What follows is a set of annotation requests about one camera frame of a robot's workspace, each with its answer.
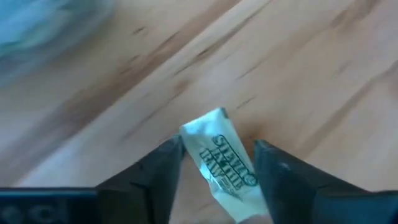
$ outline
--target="white paper packet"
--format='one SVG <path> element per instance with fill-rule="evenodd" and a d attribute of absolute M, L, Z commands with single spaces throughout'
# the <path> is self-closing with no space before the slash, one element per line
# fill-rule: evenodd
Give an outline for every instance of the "white paper packet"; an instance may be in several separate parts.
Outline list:
<path fill-rule="evenodd" d="M 211 194 L 236 222 L 267 214 L 250 158 L 224 108 L 184 124 L 180 135 Z"/>

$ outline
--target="wood grain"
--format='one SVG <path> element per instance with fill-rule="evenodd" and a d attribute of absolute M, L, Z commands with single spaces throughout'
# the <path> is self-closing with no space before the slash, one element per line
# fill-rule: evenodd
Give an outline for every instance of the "wood grain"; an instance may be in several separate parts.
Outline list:
<path fill-rule="evenodd" d="M 369 190 L 398 189 L 398 2 L 120 0 L 95 35 L 0 89 L 0 184 L 93 186 L 218 106 Z M 190 158 L 172 223 L 231 223 Z"/>

